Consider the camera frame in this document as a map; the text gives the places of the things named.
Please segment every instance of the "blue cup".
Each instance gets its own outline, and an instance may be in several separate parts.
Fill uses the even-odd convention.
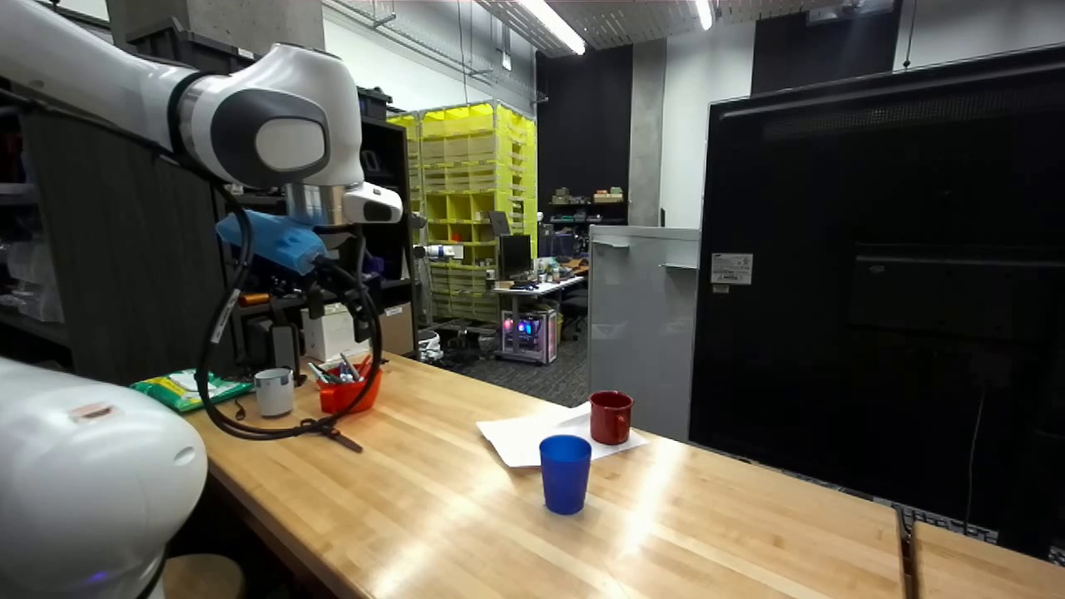
[[[592,441],[579,437],[549,437],[538,441],[547,508],[571,514],[587,505]]]

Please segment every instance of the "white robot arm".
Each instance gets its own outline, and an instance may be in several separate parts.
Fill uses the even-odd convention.
[[[131,55],[36,0],[0,0],[0,77],[249,185],[348,185],[343,222],[401,222],[360,166],[336,55],[277,47],[233,77]],[[203,491],[189,421],[106,382],[0,360],[0,595],[141,595]]]

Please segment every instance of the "floor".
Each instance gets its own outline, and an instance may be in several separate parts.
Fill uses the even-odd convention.
[[[472,378],[487,378],[506,388],[518,388],[558,407],[579,407],[590,399],[590,351],[587,335],[558,341],[558,360],[535,364],[535,361],[510,361],[496,360],[496,348],[478,348],[468,335],[452,335],[443,341],[446,369],[466,371]]]

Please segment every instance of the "white mug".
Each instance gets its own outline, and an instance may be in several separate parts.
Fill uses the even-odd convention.
[[[260,369],[253,391],[264,419],[293,413],[293,369]]]

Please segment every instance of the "wooden table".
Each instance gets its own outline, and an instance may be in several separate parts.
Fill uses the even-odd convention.
[[[1065,567],[936,524],[914,524],[927,599],[1062,599]]]
[[[579,514],[552,514],[538,472],[510,472],[475,421],[558,407],[403,356],[383,377],[343,421],[366,451],[189,414],[218,482],[336,595],[902,595],[886,505],[647,437],[592,467]]]

